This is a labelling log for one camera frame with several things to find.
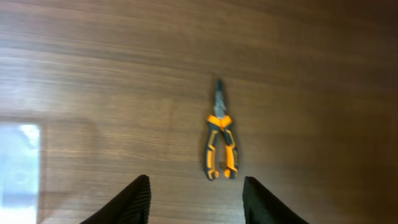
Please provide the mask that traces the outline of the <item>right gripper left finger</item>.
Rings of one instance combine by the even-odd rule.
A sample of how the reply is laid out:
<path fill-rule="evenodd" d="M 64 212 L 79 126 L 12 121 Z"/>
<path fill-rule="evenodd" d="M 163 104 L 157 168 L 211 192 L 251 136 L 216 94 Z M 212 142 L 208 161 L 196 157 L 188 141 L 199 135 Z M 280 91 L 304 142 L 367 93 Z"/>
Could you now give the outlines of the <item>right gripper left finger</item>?
<path fill-rule="evenodd" d="M 140 175 L 81 224 L 148 224 L 150 179 Z"/>

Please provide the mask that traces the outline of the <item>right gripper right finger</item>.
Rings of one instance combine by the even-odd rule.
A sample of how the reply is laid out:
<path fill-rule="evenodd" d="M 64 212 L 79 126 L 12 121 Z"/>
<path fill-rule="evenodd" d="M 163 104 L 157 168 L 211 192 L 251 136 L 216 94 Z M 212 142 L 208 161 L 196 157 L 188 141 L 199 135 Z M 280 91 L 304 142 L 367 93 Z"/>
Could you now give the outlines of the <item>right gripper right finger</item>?
<path fill-rule="evenodd" d="M 246 224 L 308 224 L 254 177 L 245 177 L 243 207 Z"/>

